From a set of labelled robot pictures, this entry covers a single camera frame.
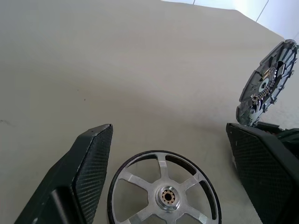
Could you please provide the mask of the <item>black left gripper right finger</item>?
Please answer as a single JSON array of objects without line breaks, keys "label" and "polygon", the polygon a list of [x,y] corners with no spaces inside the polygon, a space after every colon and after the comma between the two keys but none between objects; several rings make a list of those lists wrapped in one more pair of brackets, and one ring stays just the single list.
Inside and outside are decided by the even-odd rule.
[{"label": "black left gripper right finger", "polygon": [[299,224],[299,128],[228,123],[241,183],[263,224]]}]

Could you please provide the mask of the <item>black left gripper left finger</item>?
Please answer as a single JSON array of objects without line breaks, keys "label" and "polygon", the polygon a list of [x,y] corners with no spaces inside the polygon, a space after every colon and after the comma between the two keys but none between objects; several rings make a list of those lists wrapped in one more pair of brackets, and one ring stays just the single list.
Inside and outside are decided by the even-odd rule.
[{"label": "black left gripper left finger", "polygon": [[113,126],[80,134],[47,172],[14,224],[92,224],[107,174]]}]

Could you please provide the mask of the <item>silver spoked rotor wheel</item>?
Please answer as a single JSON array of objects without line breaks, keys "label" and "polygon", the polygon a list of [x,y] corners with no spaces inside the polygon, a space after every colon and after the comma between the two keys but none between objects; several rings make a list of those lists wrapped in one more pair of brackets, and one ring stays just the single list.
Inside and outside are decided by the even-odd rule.
[{"label": "silver spoked rotor wheel", "polygon": [[[129,172],[128,168],[140,161],[155,159],[159,164],[161,177],[153,183]],[[167,162],[173,162],[192,176],[183,183],[172,180],[168,175]],[[123,222],[116,219],[114,211],[114,192],[119,180],[124,180],[147,192],[147,206]],[[200,184],[209,201],[211,218],[192,207],[187,200],[186,192]],[[107,196],[107,218],[109,224],[142,224],[150,216],[156,216],[166,224],[176,224],[183,216],[188,215],[200,224],[221,224],[221,206],[218,196],[207,175],[189,159],[170,151],[151,150],[134,155],[125,161],[115,173]]]}]

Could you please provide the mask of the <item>round finned motor housing lid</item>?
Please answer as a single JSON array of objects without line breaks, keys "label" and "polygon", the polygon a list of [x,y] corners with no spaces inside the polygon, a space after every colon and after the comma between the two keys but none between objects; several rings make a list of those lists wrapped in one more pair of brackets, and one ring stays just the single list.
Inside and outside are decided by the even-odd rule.
[{"label": "round finned motor housing lid", "polygon": [[278,44],[253,71],[236,108],[240,125],[256,126],[260,116],[276,103],[287,80],[294,73],[299,45],[293,39]]}]

